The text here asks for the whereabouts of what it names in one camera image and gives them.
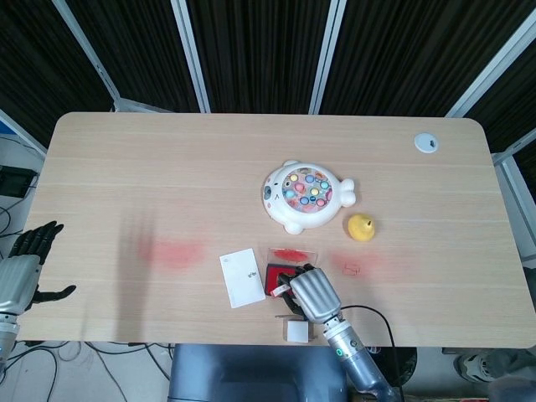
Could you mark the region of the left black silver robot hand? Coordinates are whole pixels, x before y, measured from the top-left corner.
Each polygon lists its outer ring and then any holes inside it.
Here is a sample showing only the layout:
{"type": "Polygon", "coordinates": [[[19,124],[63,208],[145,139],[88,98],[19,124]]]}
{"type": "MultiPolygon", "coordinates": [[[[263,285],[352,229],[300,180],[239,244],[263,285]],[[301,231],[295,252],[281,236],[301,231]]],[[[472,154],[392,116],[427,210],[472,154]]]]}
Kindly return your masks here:
{"type": "Polygon", "coordinates": [[[55,237],[64,226],[56,221],[22,233],[0,261],[0,315],[20,316],[33,304],[70,296],[76,285],[61,291],[40,291],[39,278],[55,237]]]}

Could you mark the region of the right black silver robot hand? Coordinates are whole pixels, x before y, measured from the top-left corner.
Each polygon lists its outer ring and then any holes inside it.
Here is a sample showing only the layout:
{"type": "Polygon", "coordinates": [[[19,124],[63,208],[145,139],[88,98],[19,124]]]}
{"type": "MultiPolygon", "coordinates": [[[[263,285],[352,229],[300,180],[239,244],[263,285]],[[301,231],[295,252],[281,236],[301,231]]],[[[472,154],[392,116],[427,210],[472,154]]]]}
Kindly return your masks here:
{"type": "Polygon", "coordinates": [[[279,274],[276,284],[288,287],[280,298],[289,310],[309,322],[324,324],[341,311],[342,302],[326,274],[311,264],[297,267],[292,276],[279,274]]]}

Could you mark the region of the red ink pad case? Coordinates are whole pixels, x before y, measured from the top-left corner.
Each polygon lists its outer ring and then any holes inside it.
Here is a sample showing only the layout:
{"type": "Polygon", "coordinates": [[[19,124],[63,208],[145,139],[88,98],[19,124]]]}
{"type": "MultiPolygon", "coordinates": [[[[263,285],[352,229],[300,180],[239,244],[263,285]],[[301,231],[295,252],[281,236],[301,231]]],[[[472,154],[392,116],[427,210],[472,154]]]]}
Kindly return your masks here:
{"type": "Polygon", "coordinates": [[[281,285],[279,283],[280,274],[293,277],[304,265],[315,265],[316,262],[317,253],[315,252],[288,248],[269,249],[265,270],[265,294],[267,296],[275,295],[274,290],[281,285]]]}

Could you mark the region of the white power adapter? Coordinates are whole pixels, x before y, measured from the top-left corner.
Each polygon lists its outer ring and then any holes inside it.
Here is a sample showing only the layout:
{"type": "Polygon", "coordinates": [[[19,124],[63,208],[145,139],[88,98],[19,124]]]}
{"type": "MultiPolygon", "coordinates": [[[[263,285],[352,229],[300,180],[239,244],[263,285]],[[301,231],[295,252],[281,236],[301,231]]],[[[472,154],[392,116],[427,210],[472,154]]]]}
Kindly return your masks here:
{"type": "Polygon", "coordinates": [[[285,340],[289,343],[309,343],[314,338],[314,327],[306,321],[285,322],[285,340]]]}

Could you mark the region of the white postcard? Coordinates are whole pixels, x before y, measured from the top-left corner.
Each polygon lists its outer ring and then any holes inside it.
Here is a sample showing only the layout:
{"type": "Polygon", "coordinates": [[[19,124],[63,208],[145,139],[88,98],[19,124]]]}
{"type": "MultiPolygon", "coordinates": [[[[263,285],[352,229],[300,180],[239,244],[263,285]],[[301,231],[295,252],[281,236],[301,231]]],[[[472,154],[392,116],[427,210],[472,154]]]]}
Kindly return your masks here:
{"type": "Polygon", "coordinates": [[[232,308],[265,300],[259,268],[251,248],[221,255],[219,261],[232,308]]]}

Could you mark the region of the yellow pear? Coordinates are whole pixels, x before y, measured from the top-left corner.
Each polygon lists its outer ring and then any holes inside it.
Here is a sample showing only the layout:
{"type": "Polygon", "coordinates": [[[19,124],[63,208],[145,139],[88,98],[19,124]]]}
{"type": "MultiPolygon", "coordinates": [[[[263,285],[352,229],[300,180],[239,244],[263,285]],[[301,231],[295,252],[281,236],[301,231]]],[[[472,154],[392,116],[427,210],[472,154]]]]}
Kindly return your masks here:
{"type": "Polygon", "coordinates": [[[370,241],[375,236],[374,220],[367,214],[354,214],[348,219],[348,234],[356,241],[370,241]]]}

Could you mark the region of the white fish-shaped fishing toy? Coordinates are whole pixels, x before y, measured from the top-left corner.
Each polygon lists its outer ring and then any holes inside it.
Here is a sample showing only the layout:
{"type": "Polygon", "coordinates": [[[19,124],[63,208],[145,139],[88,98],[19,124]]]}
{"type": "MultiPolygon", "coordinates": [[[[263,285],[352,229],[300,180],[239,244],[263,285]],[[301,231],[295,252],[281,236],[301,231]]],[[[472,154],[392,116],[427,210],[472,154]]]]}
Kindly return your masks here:
{"type": "Polygon", "coordinates": [[[265,211],[290,235],[325,225],[357,200],[351,178],[340,179],[325,167],[298,161],[286,161],[270,173],[261,195],[265,211]]]}

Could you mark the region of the black device box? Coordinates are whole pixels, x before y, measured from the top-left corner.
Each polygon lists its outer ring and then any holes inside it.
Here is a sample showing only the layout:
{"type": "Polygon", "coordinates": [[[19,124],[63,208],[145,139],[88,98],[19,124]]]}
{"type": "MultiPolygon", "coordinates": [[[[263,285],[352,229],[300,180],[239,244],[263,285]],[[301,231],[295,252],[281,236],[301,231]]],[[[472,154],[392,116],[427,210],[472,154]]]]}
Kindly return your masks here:
{"type": "Polygon", "coordinates": [[[37,176],[32,169],[0,165],[0,196],[24,198],[37,176]]]}

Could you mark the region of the grey white shoe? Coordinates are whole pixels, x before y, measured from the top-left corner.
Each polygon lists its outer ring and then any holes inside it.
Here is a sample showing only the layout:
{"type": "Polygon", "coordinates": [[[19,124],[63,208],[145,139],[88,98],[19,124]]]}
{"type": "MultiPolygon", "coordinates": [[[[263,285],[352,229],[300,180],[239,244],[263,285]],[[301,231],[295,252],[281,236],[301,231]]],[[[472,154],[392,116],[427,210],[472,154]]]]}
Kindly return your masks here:
{"type": "Polygon", "coordinates": [[[473,383],[491,383],[505,374],[496,352],[461,355],[453,365],[460,377],[473,383]]]}

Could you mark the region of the white partition post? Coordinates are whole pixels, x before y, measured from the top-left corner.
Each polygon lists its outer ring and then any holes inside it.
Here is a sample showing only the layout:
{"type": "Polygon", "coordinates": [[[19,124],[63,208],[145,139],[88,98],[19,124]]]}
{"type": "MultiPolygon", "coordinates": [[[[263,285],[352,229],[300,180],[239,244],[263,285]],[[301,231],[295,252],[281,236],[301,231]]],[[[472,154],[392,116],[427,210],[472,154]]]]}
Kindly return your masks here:
{"type": "Polygon", "coordinates": [[[178,27],[179,37],[183,45],[183,52],[188,65],[194,93],[201,113],[210,113],[209,97],[204,82],[204,74],[198,56],[198,49],[194,37],[193,27],[189,16],[186,0],[170,0],[173,14],[178,27]]]}
{"type": "Polygon", "coordinates": [[[312,87],[312,95],[308,108],[310,115],[317,115],[322,106],[322,100],[332,66],[332,59],[338,42],[338,35],[343,22],[347,0],[331,0],[327,21],[322,38],[322,46],[317,63],[317,71],[312,87]]]}
{"type": "Polygon", "coordinates": [[[536,40],[536,8],[523,20],[474,81],[466,88],[446,113],[446,118],[464,117],[534,40],[536,40]]]}
{"type": "Polygon", "coordinates": [[[63,19],[70,32],[74,36],[78,45],[82,48],[85,56],[90,61],[95,72],[99,75],[103,85],[105,86],[108,94],[113,100],[113,109],[114,111],[119,111],[121,109],[121,96],[119,90],[116,88],[112,78],[108,74],[106,67],[101,62],[101,59],[97,55],[95,49],[87,38],[84,30],[80,26],[75,15],[72,13],[68,3],[65,0],[51,0],[52,4],[56,8],[60,17],[63,19]]]}
{"type": "Polygon", "coordinates": [[[536,269],[536,203],[518,168],[514,155],[536,141],[536,128],[503,152],[492,154],[499,188],[506,207],[515,245],[523,266],[536,269]]]}

